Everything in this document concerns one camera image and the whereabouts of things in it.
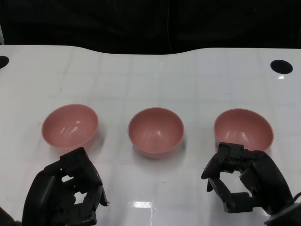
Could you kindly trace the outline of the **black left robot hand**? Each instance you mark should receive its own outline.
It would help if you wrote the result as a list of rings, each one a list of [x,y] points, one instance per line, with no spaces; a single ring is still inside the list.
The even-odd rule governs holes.
[[[99,205],[108,206],[103,182],[83,147],[60,156],[35,177],[23,226],[93,226]]]

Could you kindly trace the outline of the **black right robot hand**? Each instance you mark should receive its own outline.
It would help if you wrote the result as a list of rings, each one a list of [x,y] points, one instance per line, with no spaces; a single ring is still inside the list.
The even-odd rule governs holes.
[[[247,192],[232,193],[221,181],[220,173],[240,173]],[[243,145],[219,143],[217,153],[205,167],[207,191],[214,190],[228,213],[251,212],[263,208],[274,215],[293,205],[293,196],[279,168],[264,151],[249,151]]]

